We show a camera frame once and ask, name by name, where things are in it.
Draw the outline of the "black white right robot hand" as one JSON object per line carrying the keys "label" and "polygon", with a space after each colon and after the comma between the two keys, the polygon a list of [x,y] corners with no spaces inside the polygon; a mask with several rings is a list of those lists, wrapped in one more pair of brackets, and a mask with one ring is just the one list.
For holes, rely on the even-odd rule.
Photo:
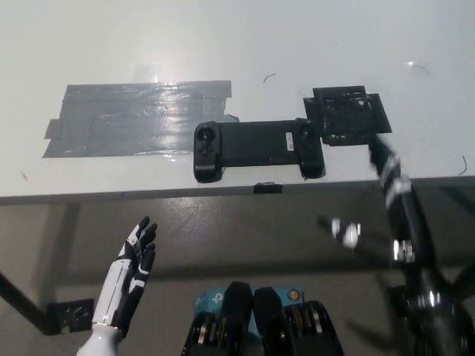
{"label": "black white right robot hand", "polygon": [[436,254],[422,205],[399,156],[380,136],[368,143],[370,163],[379,177],[392,237],[359,222],[317,217],[318,226],[343,248],[380,266],[435,269]]}

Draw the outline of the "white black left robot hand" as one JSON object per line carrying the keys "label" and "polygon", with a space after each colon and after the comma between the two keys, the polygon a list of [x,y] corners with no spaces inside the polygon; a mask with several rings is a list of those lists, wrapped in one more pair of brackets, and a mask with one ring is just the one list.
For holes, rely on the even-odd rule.
{"label": "white black left robot hand", "polygon": [[144,217],[128,235],[110,265],[92,322],[110,326],[125,338],[144,292],[156,254],[157,224]]}

